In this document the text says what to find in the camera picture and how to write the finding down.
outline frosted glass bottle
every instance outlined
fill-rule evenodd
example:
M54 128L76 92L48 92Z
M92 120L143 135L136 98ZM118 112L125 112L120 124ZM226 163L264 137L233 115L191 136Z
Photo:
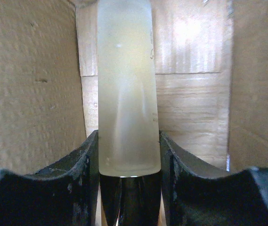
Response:
M149 0L100 0L97 12L99 171L161 169Z

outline brown cardboard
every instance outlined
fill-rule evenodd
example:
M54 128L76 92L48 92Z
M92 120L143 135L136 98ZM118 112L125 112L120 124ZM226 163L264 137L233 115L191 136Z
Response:
M34 172L77 148L81 102L74 6L0 1L0 168Z
M97 0L68 0L68 1L70 1L77 8L79 8L87 6L93 2L96 2Z
M268 1L234 2L230 160L268 166Z
M183 148L226 168L231 4L226 0L151 3L160 129ZM78 7L76 18L89 135L98 128L97 4Z

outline cardboard box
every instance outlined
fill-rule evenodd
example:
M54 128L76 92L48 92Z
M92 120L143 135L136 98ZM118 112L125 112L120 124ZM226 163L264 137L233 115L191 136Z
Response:
M268 1L234 1L232 170L268 167Z
M66 0L0 1L0 168L34 172L86 138Z

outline cardboard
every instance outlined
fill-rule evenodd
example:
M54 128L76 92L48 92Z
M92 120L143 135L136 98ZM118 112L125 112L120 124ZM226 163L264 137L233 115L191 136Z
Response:
M91 3L96 2L97 0L68 0L70 3L72 3L77 8L87 6Z
M234 170L268 167L268 1L235 1L230 107Z
M151 1L159 127L226 168L232 56L231 2ZM76 9L86 133L98 128L97 3Z
M75 8L0 1L0 168L31 173L86 138Z

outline frosted glass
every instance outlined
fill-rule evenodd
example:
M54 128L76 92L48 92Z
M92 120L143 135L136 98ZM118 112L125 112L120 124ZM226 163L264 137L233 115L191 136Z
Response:
M100 0L97 15L99 171L161 169L151 5Z

